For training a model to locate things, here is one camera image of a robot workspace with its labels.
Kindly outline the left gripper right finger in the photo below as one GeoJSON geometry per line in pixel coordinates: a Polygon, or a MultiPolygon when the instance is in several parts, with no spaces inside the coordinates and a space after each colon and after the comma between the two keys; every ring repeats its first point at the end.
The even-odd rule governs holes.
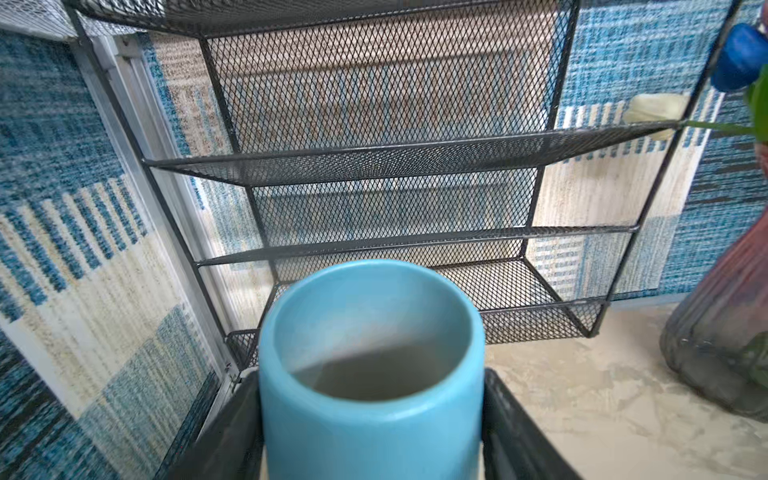
{"type": "Polygon", "coordinates": [[[581,479],[491,368],[484,373],[481,438],[486,479],[581,479]]]}

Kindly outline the teal ceramic vase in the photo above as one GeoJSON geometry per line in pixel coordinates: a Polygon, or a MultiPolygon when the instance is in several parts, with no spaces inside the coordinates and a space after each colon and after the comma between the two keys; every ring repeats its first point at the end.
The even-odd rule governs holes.
{"type": "Polygon", "coordinates": [[[433,270],[366,260],[289,287],[259,339],[272,479],[474,479],[485,332],[433,270]]]}

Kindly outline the pink ribbed glass vase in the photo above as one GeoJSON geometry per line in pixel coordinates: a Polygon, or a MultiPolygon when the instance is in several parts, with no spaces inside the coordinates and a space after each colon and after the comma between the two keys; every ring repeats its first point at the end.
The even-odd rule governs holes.
{"type": "Polygon", "coordinates": [[[676,376],[739,416],[767,421],[767,214],[673,311],[659,340],[676,376]]]}

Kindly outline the white artificial tulip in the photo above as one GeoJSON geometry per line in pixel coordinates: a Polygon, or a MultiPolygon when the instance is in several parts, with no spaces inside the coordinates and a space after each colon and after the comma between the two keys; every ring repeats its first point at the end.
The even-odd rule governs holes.
{"type": "MultiPolygon", "coordinates": [[[[690,96],[684,94],[639,94],[629,101],[623,111],[622,120],[627,124],[681,120],[689,101],[690,96]]],[[[731,135],[754,135],[752,127],[738,124],[689,120],[686,126],[731,135]]]]}

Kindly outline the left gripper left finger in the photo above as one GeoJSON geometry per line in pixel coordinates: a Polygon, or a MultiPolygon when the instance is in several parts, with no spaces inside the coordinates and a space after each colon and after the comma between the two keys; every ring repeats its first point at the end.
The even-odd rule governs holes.
{"type": "Polygon", "coordinates": [[[248,374],[168,479],[259,479],[264,451],[259,373],[248,374]]]}

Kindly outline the blue artificial tulip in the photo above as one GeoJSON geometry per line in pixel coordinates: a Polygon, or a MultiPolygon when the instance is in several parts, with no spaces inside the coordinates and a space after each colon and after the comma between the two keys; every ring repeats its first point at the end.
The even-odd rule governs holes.
{"type": "Polygon", "coordinates": [[[721,92],[735,92],[754,83],[767,63],[767,38],[754,26],[732,27],[712,72],[712,86],[721,92]]]}

